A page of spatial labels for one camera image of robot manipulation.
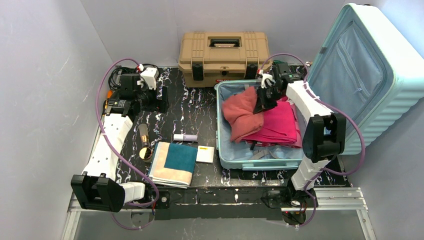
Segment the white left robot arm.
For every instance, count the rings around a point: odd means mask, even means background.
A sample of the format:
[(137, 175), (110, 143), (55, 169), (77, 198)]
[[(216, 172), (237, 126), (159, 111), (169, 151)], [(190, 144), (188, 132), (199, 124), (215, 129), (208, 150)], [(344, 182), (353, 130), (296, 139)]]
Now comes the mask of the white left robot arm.
[(120, 88), (104, 102), (99, 114), (100, 137), (81, 174), (72, 176), (70, 185), (81, 208), (119, 212), (125, 204), (141, 200), (145, 195), (142, 182), (116, 182), (116, 168), (121, 160), (124, 141), (135, 117), (142, 111), (165, 113), (168, 89), (158, 96), (159, 73), (148, 68), (142, 73), (118, 75)]

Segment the clear gold perfume bottle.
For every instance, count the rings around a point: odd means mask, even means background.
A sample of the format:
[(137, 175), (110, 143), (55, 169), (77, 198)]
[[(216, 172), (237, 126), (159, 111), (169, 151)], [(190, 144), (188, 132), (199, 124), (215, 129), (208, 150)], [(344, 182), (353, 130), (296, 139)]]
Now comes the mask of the clear gold perfume bottle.
[(149, 130), (145, 123), (142, 123), (138, 127), (140, 139), (141, 139), (141, 147), (142, 148), (149, 148), (150, 147), (150, 137), (149, 137)]

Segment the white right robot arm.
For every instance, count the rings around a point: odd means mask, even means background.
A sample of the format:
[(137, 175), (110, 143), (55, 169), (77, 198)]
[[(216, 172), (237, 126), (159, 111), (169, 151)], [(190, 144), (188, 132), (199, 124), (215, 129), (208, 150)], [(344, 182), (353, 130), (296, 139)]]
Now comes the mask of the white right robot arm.
[(286, 97), (307, 121), (302, 138), (303, 159), (288, 185), (295, 191), (313, 188), (315, 178), (345, 148), (346, 117), (319, 102), (305, 78), (289, 73), (269, 74), (257, 70), (260, 86), (256, 88), (254, 113), (276, 111)]

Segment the white lavender tube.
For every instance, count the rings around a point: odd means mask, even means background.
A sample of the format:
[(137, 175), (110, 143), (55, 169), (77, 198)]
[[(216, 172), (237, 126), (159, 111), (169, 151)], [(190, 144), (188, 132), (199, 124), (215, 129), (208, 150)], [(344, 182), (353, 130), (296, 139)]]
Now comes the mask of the white lavender tube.
[(198, 136), (194, 134), (174, 134), (173, 141), (177, 142), (198, 142)]

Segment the rust red cloth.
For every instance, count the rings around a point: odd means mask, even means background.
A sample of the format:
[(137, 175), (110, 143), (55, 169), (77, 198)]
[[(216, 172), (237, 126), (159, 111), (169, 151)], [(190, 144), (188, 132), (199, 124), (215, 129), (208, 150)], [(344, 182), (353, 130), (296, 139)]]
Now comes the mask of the rust red cloth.
[(231, 128), (230, 141), (240, 143), (243, 138), (262, 129), (264, 114), (254, 113), (257, 97), (255, 87), (250, 86), (222, 103), (223, 116)]

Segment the teal and beige towel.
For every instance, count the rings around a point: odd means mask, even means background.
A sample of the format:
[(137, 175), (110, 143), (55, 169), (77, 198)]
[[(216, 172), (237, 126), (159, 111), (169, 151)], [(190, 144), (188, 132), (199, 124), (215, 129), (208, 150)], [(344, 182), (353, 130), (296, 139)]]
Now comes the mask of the teal and beige towel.
[(158, 142), (148, 172), (154, 184), (187, 189), (192, 182), (198, 149), (176, 143)]

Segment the white square packet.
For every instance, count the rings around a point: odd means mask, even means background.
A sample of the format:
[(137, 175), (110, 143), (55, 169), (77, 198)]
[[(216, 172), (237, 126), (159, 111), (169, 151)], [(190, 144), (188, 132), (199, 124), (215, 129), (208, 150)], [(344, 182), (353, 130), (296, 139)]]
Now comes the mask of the white square packet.
[(197, 147), (196, 162), (212, 164), (215, 157), (215, 147), (212, 146), (202, 146)]

